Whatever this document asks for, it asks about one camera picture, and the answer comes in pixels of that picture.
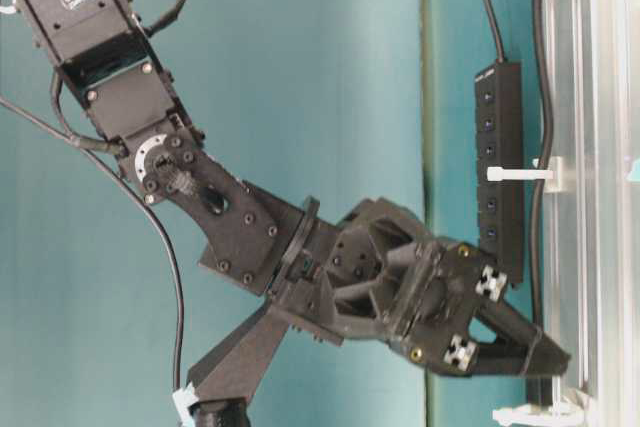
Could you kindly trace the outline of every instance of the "teal background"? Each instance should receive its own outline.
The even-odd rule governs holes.
[[[494,0],[494,7],[507,57],[522,62],[525,164],[531,165],[540,148],[531,0]],[[436,232],[476,243],[473,79],[495,60],[495,46],[482,0],[424,0],[424,10],[428,222]],[[509,293],[509,300],[526,315],[529,299],[528,282]],[[472,327],[481,338],[486,335],[480,324]],[[493,409],[525,400],[520,379],[429,377],[428,391],[429,423],[435,427],[496,426]]]
[[[135,5],[150,21],[172,1]],[[423,211],[419,24],[419,0],[189,0],[154,45],[210,153],[294,203],[313,193],[336,221],[364,196]],[[0,90],[51,119],[30,29],[19,16],[0,28]],[[79,153],[6,112],[0,150],[2,425],[175,425],[175,306],[155,232]],[[203,234],[158,211],[183,269],[186,367],[260,301],[196,267]],[[417,427],[423,375],[381,344],[290,333],[250,414],[257,427]]]

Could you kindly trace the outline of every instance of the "robotic arm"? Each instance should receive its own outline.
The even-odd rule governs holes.
[[[183,420],[249,425],[246,407],[288,328],[319,341],[385,342],[448,376],[561,375],[569,356],[511,307],[495,259],[434,237],[409,211],[365,200],[338,225],[239,180],[203,150],[131,0],[16,0],[57,75],[147,205],[165,200],[204,231],[200,264],[264,296],[191,368]],[[469,334],[476,318],[493,343]]]

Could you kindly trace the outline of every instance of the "screw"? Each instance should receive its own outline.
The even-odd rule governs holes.
[[[158,189],[158,183],[155,180],[149,180],[144,184],[149,192],[155,192]]]
[[[409,354],[409,357],[411,358],[411,360],[415,363],[418,363],[422,360],[422,356],[424,354],[422,353],[422,349],[420,347],[414,347],[411,350],[411,353]]]
[[[469,250],[468,246],[462,244],[460,247],[458,247],[458,255],[460,257],[469,257],[469,255],[471,255],[471,250]]]

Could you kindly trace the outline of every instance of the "power strip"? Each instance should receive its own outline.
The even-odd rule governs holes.
[[[478,244],[495,256],[509,283],[524,275],[524,187],[521,181],[489,182],[488,167],[522,169],[520,64],[495,63],[475,78],[478,152]]]

